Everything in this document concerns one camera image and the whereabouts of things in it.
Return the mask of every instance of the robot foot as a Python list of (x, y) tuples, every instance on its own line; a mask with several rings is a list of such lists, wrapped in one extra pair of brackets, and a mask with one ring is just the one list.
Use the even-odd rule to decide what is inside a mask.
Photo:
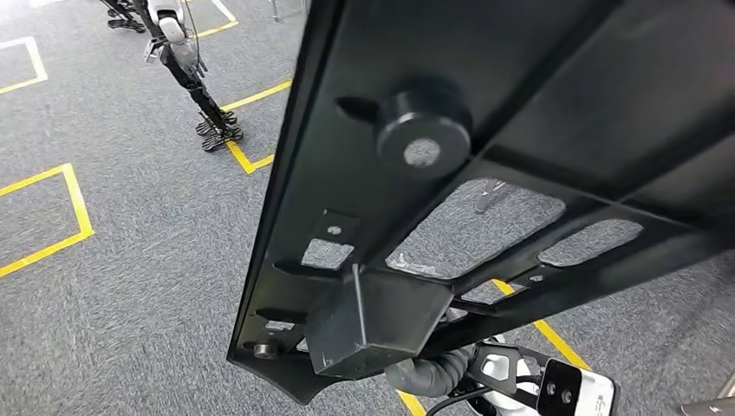
[(110, 29), (130, 29), (135, 30), (138, 33), (146, 33), (146, 26), (143, 23), (135, 22), (134, 20), (124, 19), (113, 19), (107, 21), (107, 26)]
[(214, 152), (228, 141), (238, 141), (244, 137), (243, 130), (237, 126), (228, 126), (226, 130), (220, 131), (217, 128), (212, 130), (202, 140), (202, 150), (205, 152)]

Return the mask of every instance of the gray carpet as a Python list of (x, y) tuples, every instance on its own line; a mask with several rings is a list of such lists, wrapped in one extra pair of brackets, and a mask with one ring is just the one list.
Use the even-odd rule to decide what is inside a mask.
[[(278, 2), (280, 23), (267, 0), (224, 2), (239, 25), (201, 38), (206, 82), (222, 105), (288, 79), (303, 25), (296, 0)], [(199, 31), (226, 23), (207, 0), (192, 12)], [(301, 407), (225, 362), (270, 168), (246, 175), (229, 152), (201, 152), (188, 94), (140, 59), (147, 35), (109, 30), (106, 20), (91, 0), (38, 9), (0, 0), (0, 42), (33, 36), (49, 73), (0, 94), (0, 187), (71, 163), (95, 230), (0, 279), (0, 415), (407, 414), (382, 377), (341, 383)], [(2, 85), (30, 68), (16, 52), (0, 50)], [(250, 160), (275, 148), (286, 96), (236, 110)], [(470, 183), (453, 194), (397, 253), (456, 276), (559, 208), (509, 187), (478, 216), (481, 189)], [(0, 212), (0, 266), (76, 230), (61, 176), (0, 198)], [(556, 254), (610, 240), (592, 233)], [(673, 414), (682, 401), (712, 397), (732, 371), (732, 261), (549, 322), (621, 383), (621, 414)], [(486, 285), (473, 295), (499, 292)], [(509, 338), (559, 355), (533, 328)]]

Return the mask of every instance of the black frame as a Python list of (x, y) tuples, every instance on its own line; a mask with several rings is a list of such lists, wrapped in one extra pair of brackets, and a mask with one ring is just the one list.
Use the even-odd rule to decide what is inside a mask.
[[(228, 360), (307, 404), (338, 381), (503, 333), (732, 247), (735, 80), (719, 75), (732, 69), (723, 51), (735, 50), (734, 16), (724, 1), (314, 1)], [(431, 93), (412, 98), (409, 110), (441, 118), (462, 107), (472, 139), (449, 173), (413, 178), (383, 164), (376, 137), (391, 100), (427, 90), (458, 104), (433, 107)], [(477, 178), (559, 198), (566, 210), (451, 280), (386, 266), (436, 206)], [(643, 231), (575, 266), (538, 260), (609, 218)], [(344, 232), (330, 236), (329, 224)], [(303, 266), (313, 237), (354, 250), (338, 270)], [(536, 275), (543, 280), (528, 279)], [(462, 299), (491, 278), (526, 289), (492, 305)], [(468, 315), (442, 324), (450, 304)], [(268, 321), (294, 326), (273, 331)], [(308, 354), (296, 349), (304, 335)]]

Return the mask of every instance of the white robot part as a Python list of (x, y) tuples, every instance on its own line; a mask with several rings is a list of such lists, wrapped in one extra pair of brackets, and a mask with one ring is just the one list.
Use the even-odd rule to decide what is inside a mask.
[(168, 42), (181, 43), (186, 39), (183, 30), (184, 8), (179, 0), (148, 0), (148, 13)]
[[(488, 355), (483, 365), (483, 373), (494, 379), (502, 380), (508, 377), (510, 360), (502, 355)], [(517, 375), (530, 375), (530, 370), (523, 360), (518, 361)], [(518, 388), (529, 393), (538, 393), (538, 386), (532, 383), (522, 383)], [(510, 397), (498, 393), (489, 392), (485, 394), (485, 398), (495, 407), (500, 416), (539, 416), (538, 412), (530, 407), (511, 399)]]
[(184, 30), (181, 29), (179, 22), (173, 17), (164, 17), (160, 19), (159, 26), (166, 40), (171, 43), (182, 43), (186, 39)]

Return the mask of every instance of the mounting hole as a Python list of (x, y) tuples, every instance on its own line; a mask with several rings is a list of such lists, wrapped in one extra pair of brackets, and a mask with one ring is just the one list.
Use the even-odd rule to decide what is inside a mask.
[(416, 139), (406, 146), (403, 159), (413, 167), (429, 167), (436, 163), (441, 154), (439, 144), (431, 139)]

